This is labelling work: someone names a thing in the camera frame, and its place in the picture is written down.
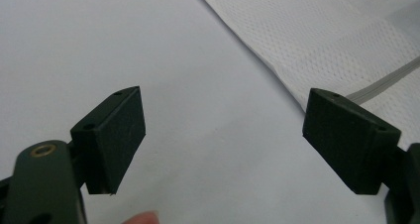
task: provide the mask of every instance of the screw hole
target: screw hole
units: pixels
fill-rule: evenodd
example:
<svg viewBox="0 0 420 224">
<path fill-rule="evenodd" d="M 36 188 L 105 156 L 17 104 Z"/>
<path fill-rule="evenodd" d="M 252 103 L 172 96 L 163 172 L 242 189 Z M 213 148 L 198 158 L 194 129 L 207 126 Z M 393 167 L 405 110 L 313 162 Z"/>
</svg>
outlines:
<svg viewBox="0 0 420 224">
<path fill-rule="evenodd" d="M 83 127 L 84 130 L 90 130 L 95 127 L 95 124 L 89 123 Z"/>
<path fill-rule="evenodd" d="M 45 144 L 34 148 L 31 151 L 31 156 L 35 158 L 44 157 L 55 151 L 56 146 L 53 144 Z"/>
<path fill-rule="evenodd" d="M 53 219 L 52 215 L 49 213 L 43 213 L 34 217 L 29 224 L 48 224 Z"/>
</svg>

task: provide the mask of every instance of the black plastic part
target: black plastic part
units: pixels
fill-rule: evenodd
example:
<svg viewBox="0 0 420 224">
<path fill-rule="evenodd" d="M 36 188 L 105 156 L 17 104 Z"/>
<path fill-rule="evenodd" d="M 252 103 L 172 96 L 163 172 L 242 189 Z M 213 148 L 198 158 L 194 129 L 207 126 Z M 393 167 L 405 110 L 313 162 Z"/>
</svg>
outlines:
<svg viewBox="0 0 420 224">
<path fill-rule="evenodd" d="M 146 134 L 139 87 L 109 96 L 70 131 L 74 156 L 85 154 L 89 193 L 116 193 Z"/>
<path fill-rule="evenodd" d="M 349 99 L 312 88 L 303 136 L 356 194 L 377 194 L 401 132 Z"/>
<path fill-rule="evenodd" d="M 3 218 L 4 208 L 6 207 L 7 192 L 9 190 L 10 177 L 0 181 L 0 220 Z"/>
<path fill-rule="evenodd" d="M 385 198 L 385 213 L 387 224 L 408 224 L 414 209 L 411 200 L 401 199 L 389 191 Z"/>
<path fill-rule="evenodd" d="M 3 224 L 86 223 L 66 143 L 27 148 L 18 156 L 9 184 Z"/>
<path fill-rule="evenodd" d="M 404 171 L 413 204 L 410 224 L 420 223 L 420 144 L 413 144 L 407 151 Z"/>
</svg>

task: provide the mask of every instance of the white textured cloth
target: white textured cloth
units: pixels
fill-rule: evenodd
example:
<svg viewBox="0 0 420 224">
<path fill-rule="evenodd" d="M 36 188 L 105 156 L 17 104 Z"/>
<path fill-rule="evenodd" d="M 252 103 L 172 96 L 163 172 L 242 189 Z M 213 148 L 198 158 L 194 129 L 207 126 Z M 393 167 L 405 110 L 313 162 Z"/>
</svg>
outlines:
<svg viewBox="0 0 420 224">
<path fill-rule="evenodd" d="M 420 56 L 420 0 L 206 0 L 306 107 L 311 87 L 343 95 Z M 420 142 L 420 69 L 362 104 Z"/>
</svg>

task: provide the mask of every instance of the finger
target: finger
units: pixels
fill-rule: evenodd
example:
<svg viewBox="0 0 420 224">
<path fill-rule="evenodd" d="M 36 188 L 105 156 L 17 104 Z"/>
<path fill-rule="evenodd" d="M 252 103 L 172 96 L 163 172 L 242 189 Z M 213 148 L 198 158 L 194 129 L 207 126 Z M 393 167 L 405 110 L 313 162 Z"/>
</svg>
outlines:
<svg viewBox="0 0 420 224">
<path fill-rule="evenodd" d="M 156 212 L 149 211 L 137 214 L 136 216 L 125 221 L 123 224 L 159 224 Z"/>
</svg>

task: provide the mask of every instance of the white tablecloth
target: white tablecloth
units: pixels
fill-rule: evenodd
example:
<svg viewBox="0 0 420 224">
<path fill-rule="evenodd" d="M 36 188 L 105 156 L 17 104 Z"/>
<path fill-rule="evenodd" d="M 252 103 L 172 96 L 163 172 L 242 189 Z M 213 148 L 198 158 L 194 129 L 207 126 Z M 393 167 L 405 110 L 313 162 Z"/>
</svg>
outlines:
<svg viewBox="0 0 420 224">
<path fill-rule="evenodd" d="M 0 178 L 133 85 L 147 135 L 116 195 L 82 187 L 89 223 L 385 223 L 386 188 L 346 188 L 295 100 L 202 0 L 0 0 Z"/>
</svg>

